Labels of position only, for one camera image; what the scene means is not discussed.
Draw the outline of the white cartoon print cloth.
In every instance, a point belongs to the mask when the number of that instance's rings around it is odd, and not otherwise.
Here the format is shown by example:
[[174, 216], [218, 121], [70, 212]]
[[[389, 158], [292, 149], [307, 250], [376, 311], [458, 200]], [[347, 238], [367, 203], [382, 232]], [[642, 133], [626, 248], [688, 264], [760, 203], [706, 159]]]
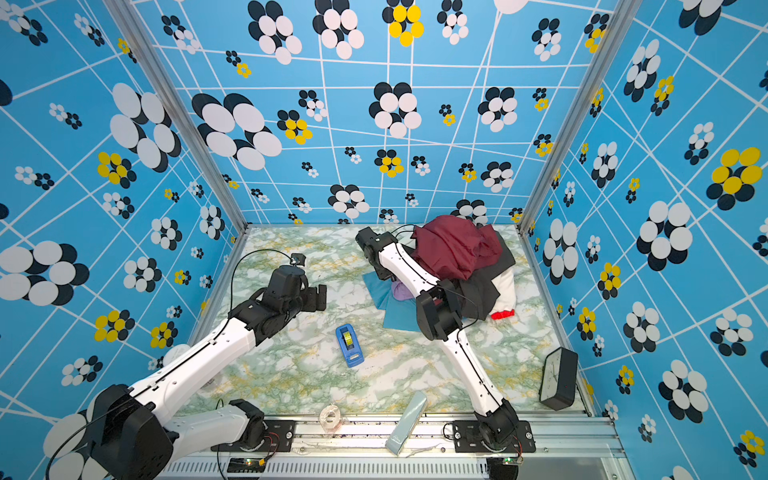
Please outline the white cartoon print cloth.
[[490, 311], [492, 320], [512, 318], [516, 314], [517, 296], [515, 291], [515, 272], [510, 267], [492, 280], [499, 296]]

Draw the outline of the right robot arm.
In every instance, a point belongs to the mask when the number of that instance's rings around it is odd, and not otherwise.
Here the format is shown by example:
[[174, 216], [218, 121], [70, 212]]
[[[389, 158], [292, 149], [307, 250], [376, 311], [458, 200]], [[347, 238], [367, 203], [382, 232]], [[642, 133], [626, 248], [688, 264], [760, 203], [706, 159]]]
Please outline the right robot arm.
[[492, 451], [508, 447], [516, 437], [519, 417], [470, 345], [459, 294], [422, 268], [392, 233], [365, 227], [355, 241], [379, 279], [398, 280], [414, 296], [418, 327], [427, 340], [439, 344], [459, 374], [486, 446]]

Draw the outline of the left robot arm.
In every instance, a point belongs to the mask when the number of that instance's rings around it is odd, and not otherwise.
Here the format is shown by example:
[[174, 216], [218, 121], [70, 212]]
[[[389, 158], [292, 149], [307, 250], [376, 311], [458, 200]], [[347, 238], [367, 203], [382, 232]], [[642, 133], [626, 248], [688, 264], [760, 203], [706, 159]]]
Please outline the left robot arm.
[[298, 314], [325, 310], [327, 288], [302, 268], [282, 265], [267, 287], [233, 307], [226, 320], [148, 377], [102, 390], [89, 407], [62, 419], [45, 440], [47, 479], [154, 479], [168, 464], [213, 447], [279, 446], [264, 412], [235, 399], [187, 419], [179, 409], [225, 367], [283, 330]]

